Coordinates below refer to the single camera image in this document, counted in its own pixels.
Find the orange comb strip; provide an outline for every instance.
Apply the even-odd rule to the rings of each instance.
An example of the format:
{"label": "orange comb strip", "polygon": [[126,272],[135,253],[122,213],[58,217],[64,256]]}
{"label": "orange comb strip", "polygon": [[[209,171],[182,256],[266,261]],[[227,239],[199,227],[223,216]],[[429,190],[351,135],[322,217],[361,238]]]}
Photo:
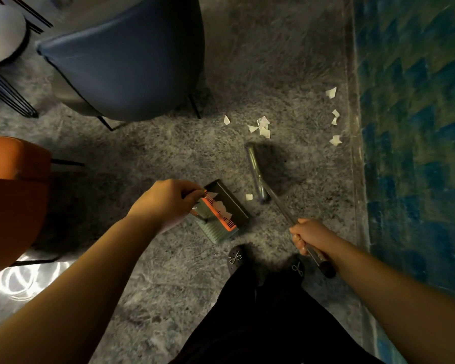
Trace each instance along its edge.
{"label": "orange comb strip", "polygon": [[206,203],[206,205],[209,207],[209,209],[212,211],[212,213],[214,213],[217,217],[217,219],[223,224],[224,228],[227,230],[227,231],[233,231],[235,228],[236,228],[236,224],[232,221],[232,220],[228,220],[227,218],[224,218],[223,216],[221,216],[221,214],[216,210],[216,208],[214,208],[214,202],[215,200],[212,199],[207,191],[206,191],[206,196],[205,198],[201,198],[204,203]]}

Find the foot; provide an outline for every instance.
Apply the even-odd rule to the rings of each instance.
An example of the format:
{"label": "foot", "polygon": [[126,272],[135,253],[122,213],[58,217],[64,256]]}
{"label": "foot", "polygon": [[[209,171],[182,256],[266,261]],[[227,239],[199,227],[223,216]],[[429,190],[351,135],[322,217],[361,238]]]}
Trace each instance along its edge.
{"label": "foot", "polygon": [[305,267],[302,260],[294,255],[288,260],[285,270],[290,274],[291,278],[298,284],[302,284],[303,277],[305,277]]}
{"label": "foot", "polygon": [[232,276],[239,267],[246,264],[248,259],[243,245],[235,246],[227,255],[227,268]]}

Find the mottled gray floor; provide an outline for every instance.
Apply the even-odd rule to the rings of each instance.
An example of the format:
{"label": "mottled gray floor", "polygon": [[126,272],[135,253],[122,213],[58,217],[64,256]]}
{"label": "mottled gray floor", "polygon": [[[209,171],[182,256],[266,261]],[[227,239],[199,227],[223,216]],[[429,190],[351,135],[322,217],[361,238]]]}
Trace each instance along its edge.
{"label": "mottled gray floor", "polygon": [[[245,233],[221,246],[211,244],[193,220],[157,237],[131,276],[95,363],[174,357],[216,301],[229,276],[225,255],[235,244],[248,243],[269,266],[295,253],[274,204],[244,200],[254,193],[245,141],[263,145],[265,174],[294,213],[319,217],[354,240],[342,1],[200,1],[206,30],[205,74],[196,94],[200,121],[186,104],[110,133],[55,101],[51,68],[32,43],[1,70],[41,117],[22,118],[0,102],[0,135],[87,164],[84,171],[54,173],[49,222],[55,225],[55,247],[65,248],[72,259],[156,179],[207,184],[220,177],[255,216]],[[325,91],[334,86],[337,96],[329,100]],[[333,109],[342,114],[337,127],[330,124]],[[247,129],[261,116],[272,123],[271,140]],[[329,143],[335,134],[342,134],[343,145]],[[328,281],[313,271],[304,287],[361,341],[360,303],[340,279]],[[0,322],[21,304],[0,294]]]}

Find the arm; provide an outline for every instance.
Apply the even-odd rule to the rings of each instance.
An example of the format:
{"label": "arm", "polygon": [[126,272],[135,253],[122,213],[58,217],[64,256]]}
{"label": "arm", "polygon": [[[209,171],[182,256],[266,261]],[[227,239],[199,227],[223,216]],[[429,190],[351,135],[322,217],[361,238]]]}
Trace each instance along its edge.
{"label": "arm", "polygon": [[0,326],[0,363],[87,363],[143,251],[203,194],[189,181],[156,182],[125,218]]}
{"label": "arm", "polygon": [[304,241],[325,252],[410,364],[455,364],[455,300],[361,251],[316,220],[290,228],[304,255]]}

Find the gray armchair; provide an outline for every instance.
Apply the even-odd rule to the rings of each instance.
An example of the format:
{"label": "gray armchair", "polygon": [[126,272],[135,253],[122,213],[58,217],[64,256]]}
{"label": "gray armchair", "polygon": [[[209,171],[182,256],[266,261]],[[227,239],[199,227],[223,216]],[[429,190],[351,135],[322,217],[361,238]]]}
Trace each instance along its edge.
{"label": "gray armchair", "polygon": [[204,64],[199,0],[74,0],[37,51],[56,69],[52,89],[84,116],[142,121],[190,93]]}

